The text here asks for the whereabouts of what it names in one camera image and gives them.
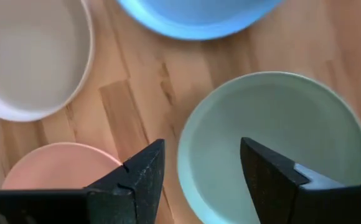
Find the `pink bowl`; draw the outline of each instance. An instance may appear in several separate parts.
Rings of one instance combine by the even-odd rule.
[[[2,189],[81,189],[121,165],[102,150],[62,142],[40,147],[8,173]]]

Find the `bowl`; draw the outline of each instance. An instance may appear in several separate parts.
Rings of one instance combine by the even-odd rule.
[[[209,94],[180,138],[180,184],[204,223],[260,223],[241,168],[242,137],[345,185],[361,184],[361,125],[341,98],[293,73],[245,75]]]
[[[176,39],[208,40],[236,33],[281,0],[117,0],[147,28]]]
[[[0,0],[0,118],[35,121],[63,108],[93,54],[84,1]]]
[[[120,161],[100,149],[71,142],[54,143],[24,156],[1,188],[82,189],[120,165]]]

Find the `light blue plate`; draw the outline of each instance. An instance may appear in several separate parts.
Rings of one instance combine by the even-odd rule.
[[[292,73],[245,75],[209,94],[179,141],[180,185],[206,224],[259,224],[241,168],[241,137],[343,184],[361,184],[361,125],[333,91]]]
[[[236,33],[282,0],[117,0],[137,21],[162,35],[208,40]]]

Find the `mint green bowl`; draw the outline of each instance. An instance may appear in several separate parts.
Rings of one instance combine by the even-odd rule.
[[[180,138],[180,184],[204,223],[260,223],[241,169],[241,137],[361,184],[361,125],[332,90],[292,73],[245,75],[209,94]]]

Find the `wooden surface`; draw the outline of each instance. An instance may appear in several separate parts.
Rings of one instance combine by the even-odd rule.
[[[81,142],[122,161],[157,138],[167,141],[158,223],[199,223],[182,194],[177,141],[190,112],[240,75],[282,70],[324,82],[361,117],[361,0],[286,0],[243,32],[183,42],[143,28],[114,0],[90,0],[96,59],[83,91],[33,123],[0,120],[0,184],[31,150]]]

